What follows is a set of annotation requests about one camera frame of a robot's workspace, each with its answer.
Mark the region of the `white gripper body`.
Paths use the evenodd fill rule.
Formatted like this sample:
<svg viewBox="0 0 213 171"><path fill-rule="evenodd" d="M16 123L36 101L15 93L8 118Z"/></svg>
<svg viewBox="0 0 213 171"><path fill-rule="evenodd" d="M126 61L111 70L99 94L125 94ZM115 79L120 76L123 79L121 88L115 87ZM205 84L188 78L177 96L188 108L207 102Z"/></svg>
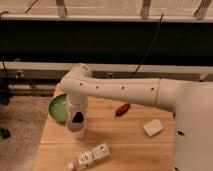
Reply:
<svg viewBox="0 0 213 171"><path fill-rule="evenodd" d="M77 112L82 114L86 113L88 107L88 98L87 97L76 97L68 95L67 98L67 108L70 116L75 116Z"/></svg>

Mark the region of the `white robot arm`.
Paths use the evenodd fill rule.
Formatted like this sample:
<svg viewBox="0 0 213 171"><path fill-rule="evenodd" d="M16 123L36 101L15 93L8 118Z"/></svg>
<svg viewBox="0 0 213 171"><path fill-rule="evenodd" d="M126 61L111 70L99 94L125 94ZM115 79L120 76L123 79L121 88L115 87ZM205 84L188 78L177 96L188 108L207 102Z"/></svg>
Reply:
<svg viewBox="0 0 213 171"><path fill-rule="evenodd" d="M97 79L77 64L61 79L70 109L92 97L156 107L175 115L172 171L213 171L213 82Z"/></svg>

